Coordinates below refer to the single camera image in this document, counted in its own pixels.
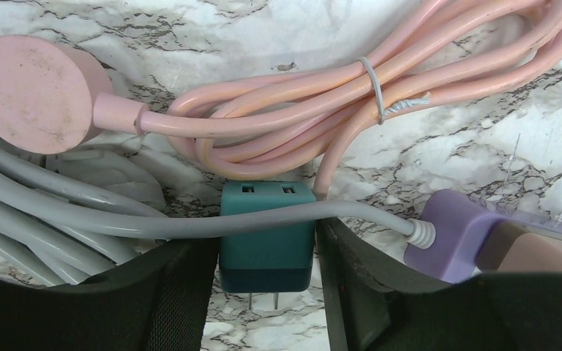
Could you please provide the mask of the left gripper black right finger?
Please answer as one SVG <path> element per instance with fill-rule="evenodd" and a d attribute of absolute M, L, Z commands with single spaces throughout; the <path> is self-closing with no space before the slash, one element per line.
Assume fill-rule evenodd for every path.
<path fill-rule="evenodd" d="M 449 284 L 336 218 L 318 222 L 316 244 L 332 350 L 562 350 L 562 273 Z"/>

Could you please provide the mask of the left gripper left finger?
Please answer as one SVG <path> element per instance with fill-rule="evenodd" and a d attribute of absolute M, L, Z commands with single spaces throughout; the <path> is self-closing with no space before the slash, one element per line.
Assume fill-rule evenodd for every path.
<path fill-rule="evenodd" d="M 218 251 L 174 240 L 78 285 L 0 279 L 0 350 L 198 350 Z"/>

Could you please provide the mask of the teal plug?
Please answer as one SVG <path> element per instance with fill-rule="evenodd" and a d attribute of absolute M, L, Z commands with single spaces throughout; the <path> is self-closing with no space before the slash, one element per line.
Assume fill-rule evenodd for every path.
<path fill-rule="evenodd" d="M 221 197 L 223 216 L 249 214 L 315 202 L 305 184 L 298 182 L 228 182 Z M 305 291 L 312 277 L 315 221 L 253 233 L 232 235 L 220 242 L 220 286 L 232 294 Z"/>

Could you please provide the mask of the pink dual USB charger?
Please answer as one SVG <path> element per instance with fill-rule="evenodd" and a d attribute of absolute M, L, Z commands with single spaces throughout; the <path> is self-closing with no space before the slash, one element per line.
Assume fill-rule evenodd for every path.
<path fill-rule="evenodd" d="M 480 271 L 562 273 L 562 233 L 500 222 L 487 236 L 475 263 Z"/>

